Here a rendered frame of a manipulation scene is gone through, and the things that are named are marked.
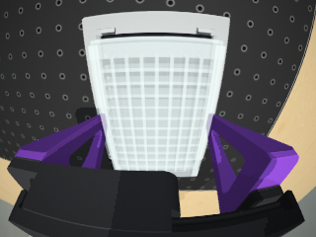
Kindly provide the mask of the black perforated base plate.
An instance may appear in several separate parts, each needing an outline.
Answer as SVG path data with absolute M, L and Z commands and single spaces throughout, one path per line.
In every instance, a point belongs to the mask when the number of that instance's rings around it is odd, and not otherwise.
M 136 11 L 230 18 L 215 114 L 269 136 L 303 63 L 316 0 L 0 0 L 0 158 L 97 116 L 82 19 Z

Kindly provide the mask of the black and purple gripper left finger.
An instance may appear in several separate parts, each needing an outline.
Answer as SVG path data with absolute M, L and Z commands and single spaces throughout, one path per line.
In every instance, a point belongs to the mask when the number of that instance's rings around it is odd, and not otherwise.
M 93 142 L 82 167 L 100 169 L 106 142 L 100 115 L 21 146 L 15 156 L 70 166 L 70 156 L 93 135 Z

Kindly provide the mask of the white well plate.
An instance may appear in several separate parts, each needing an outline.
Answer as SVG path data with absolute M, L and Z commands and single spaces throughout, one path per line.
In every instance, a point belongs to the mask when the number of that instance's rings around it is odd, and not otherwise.
M 219 90 L 223 41 L 145 36 L 90 44 L 114 169 L 197 176 Z

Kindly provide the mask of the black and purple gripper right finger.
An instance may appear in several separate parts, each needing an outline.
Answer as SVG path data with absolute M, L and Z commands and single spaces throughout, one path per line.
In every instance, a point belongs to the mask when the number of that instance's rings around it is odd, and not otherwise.
M 218 134 L 244 157 L 237 177 Z M 220 213 L 235 211 L 252 191 L 280 185 L 299 160 L 292 146 L 216 115 L 207 140 Z

